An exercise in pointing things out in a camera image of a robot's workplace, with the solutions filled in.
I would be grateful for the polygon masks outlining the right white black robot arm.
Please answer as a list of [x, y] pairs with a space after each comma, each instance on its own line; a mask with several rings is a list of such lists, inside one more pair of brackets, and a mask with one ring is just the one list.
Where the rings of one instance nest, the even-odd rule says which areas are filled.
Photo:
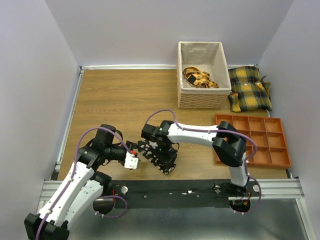
[[196, 144], [213, 149], [220, 161], [228, 166], [230, 191], [241, 196], [248, 190], [249, 176], [244, 154], [247, 139], [231, 124], [222, 122], [212, 126], [192, 126], [164, 120], [160, 126], [146, 123], [141, 130], [143, 140], [138, 142], [138, 151], [165, 175], [176, 167], [178, 150], [174, 144]]

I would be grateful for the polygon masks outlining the black floral tie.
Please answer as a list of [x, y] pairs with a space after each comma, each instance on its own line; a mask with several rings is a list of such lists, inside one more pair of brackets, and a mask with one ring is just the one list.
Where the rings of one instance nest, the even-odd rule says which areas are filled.
[[138, 141], [137, 150], [165, 175], [170, 174], [176, 168], [175, 161], [178, 156], [178, 150], [173, 147], [162, 149], [156, 142], [141, 140]]

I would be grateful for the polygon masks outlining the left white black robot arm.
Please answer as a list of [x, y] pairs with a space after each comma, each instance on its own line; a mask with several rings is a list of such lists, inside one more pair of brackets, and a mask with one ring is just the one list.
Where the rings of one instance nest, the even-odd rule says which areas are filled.
[[30, 240], [66, 240], [76, 218], [97, 198], [115, 200], [111, 177], [99, 172], [105, 162], [117, 161], [135, 170], [140, 159], [131, 142], [112, 125], [95, 128], [96, 135], [83, 147], [77, 146], [74, 162], [67, 176], [48, 202], [37, 212], [28, 214], [24, 226]]

